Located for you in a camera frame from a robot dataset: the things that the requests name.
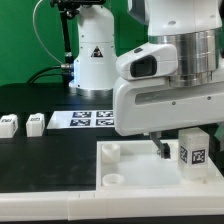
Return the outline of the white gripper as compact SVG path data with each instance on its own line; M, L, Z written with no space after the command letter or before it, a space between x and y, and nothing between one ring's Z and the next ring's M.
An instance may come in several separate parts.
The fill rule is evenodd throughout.
M170 159L170 147L157 131L224 121L224 82L170 88L165 78L119 78L113 93L115 130L122 136L150 133L157 154ZM224 123L214 134L224 150Z

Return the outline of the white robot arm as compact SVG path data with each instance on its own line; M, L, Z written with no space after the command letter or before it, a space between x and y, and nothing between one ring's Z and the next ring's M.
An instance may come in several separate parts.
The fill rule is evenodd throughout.
M114 125L123 135L156 133L224 121L223 0L127 0L148 26L148 42L116 61Z

